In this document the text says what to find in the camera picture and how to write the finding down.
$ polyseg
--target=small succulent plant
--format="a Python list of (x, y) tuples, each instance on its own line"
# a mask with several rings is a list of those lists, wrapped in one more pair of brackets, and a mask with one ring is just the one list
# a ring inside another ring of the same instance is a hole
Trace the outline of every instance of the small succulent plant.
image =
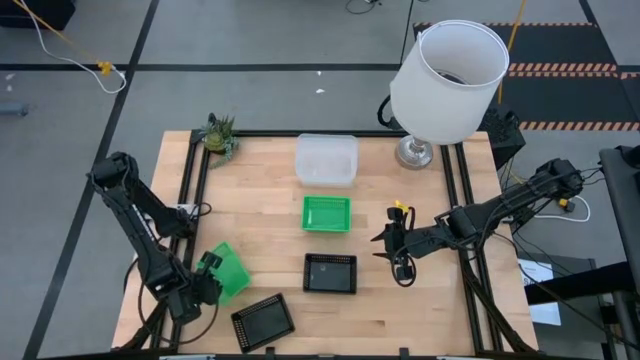
[(213, 113), (209, 114), (207, 124), (202, 127), (204, 146), (211, 152), (223, 155), (210, 168), (215, 169), (228, 163), (233, 156), (233, 150), (238, 147), (238, 138), (233, 136), (233, 117), (224, 116), (217, 119)]

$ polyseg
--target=silver lamp base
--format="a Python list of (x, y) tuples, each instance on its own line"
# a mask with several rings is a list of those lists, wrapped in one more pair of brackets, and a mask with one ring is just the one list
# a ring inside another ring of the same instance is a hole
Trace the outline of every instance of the silver lamp base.
[(396, 147), (396, 160), (410, 170), (424, 169), (433, 159), (431, 144), (413, 136), (405, 136)]

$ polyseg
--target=black tray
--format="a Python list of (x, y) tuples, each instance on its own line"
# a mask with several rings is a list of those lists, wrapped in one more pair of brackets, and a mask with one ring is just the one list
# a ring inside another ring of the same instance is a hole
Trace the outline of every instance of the black tray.
[(295, 330), (282, 294), (276, 294), (231, 314), (231, 322), (243, 354)]
[(302, 289), (311, 292), (355, 294), (357, 267), (355, 256), (306, 254)]

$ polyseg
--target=white paper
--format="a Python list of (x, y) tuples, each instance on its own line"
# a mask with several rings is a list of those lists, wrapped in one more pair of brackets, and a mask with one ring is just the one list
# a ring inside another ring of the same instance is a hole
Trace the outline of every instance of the white paper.
[[(534, 261), (520, 260), (518, 259), (522, 270), (531, 276), (536, 281), (545, 281), (553, 279), (553, 271), (551, 270), (551, 264), (539, 263)], [(525, 285), (529, 285), (532, 281), (524, 274), (522, 276), (522, 282)], [(529, 306), (529, 312), (531, 312), (531, 320), (539, 324), (557, 325), (560, 326), (560, 310), (558, 309), (558, 303), (548, 303), (541, 305)]]

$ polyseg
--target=green tray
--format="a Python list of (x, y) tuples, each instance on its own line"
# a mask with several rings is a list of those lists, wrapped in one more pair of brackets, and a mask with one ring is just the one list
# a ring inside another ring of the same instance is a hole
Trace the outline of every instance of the green tray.
[(302, 207), (302, 229), (349, 232), (351, 230), (351, 199), (341, 196), (305, 196)]
[[(213, 253), (222, 258), (220, 267), (211, 269), (210, 272), (222, 285), (222, 294), (220, 294), (218, 304), (226, 306), (229, 305), (231, 299), (249, 286), (251, 277), (247, 269), (242, 265), (238, 255), (226, 241), (216, 246)], [(199, 269), (202, 266), (203, 263), (198, 262), (196, 268)]]

